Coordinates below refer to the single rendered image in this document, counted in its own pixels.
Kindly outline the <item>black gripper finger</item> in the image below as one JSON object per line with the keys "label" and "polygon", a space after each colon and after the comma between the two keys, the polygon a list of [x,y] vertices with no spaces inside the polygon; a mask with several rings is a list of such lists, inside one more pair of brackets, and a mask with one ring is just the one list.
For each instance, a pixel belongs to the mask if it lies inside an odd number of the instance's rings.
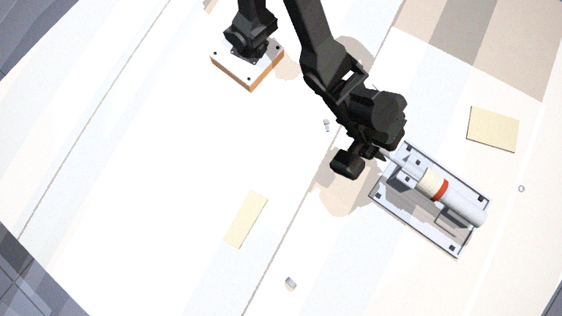
{"label": "black gripper finger", "polygon": [[371,153],[371,155],[370,155],[369,158],[366,158],[366,157],[363,157],[363,156],[360,156],[360,155],[358,155],[358,156],[359,156],[359,157],[362,157],[362,158],[365,158],[365,159],[368,159],[368,160],[372,160],[373,158],[377,158],[377,159],[379,159],[379,160],[382,161],[382,162],[386,162],[385,157],[384,157],[384,156],[382,155],[382,153],[379,151],[379,150],[380,150],[380,147],[377,147],[377,146],[374,146],[374,147],[375,147],[375,150]]}

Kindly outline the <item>orange-red ring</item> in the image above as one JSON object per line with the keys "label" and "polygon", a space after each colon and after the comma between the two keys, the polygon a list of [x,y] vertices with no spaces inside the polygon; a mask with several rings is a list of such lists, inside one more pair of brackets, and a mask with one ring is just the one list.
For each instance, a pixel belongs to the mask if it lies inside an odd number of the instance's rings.
{"label": "orange-red ring", "polygon": [[436,200],[438,200],[440,197],[442,197],[442,195],[445,193],[446,188],[448,186],[449,182],[444,179],[443,184],[441,186],[441,188],[437,191],[437,194],[435,196],[433,196],[432,198],[430,198],[429,200],[435,202]]}

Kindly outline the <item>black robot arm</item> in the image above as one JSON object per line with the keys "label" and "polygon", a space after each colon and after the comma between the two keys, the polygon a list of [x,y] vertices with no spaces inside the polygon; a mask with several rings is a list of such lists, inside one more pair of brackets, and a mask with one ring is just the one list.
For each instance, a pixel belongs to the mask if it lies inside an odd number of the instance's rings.
{"label": "black robot arm", "polygon": [[[397,101],[365,86],[368,73],[334,40],[321,0],[283,2],[301,43],[299,64],[305,83],[339,121],[360,124],[357,132],[366,146],[374,143],[395,151],[407,122]],[[278,29],[278,19],[266,9],[266,0],[237,0],[237,5],[231,25],[222,33],[233,46],[231,54],[256,65],[267,50],[266,39]],[[352,76],[342,80],[350,70]]]}

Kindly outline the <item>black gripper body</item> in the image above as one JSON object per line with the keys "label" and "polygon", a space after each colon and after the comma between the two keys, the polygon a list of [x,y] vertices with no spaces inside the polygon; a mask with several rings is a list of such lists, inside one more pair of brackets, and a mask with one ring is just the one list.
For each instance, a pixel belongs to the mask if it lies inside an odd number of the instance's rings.
{"label": "black gripper body", "polygon": [[[397,101],[398,107],[402,111],[404,111],[408,105],[407,100],[401,94],[390,91],[381,91],[381,93],[392,96]],[[360,124],[354,121],[342,122],[339,121],[338,118],[335,121],[347,129],[346,134],[348,137],[353,138],[353,142],[350,144],[348,151],[340,149],[329,165],[335,173],[351,181],[355,181],[365,169],[365,161],[358,155],[369,158],[371,153],[375,150],[375,147],[374,145],[366,146],[361,141],[357,132],[357,128],[359,128]]]}

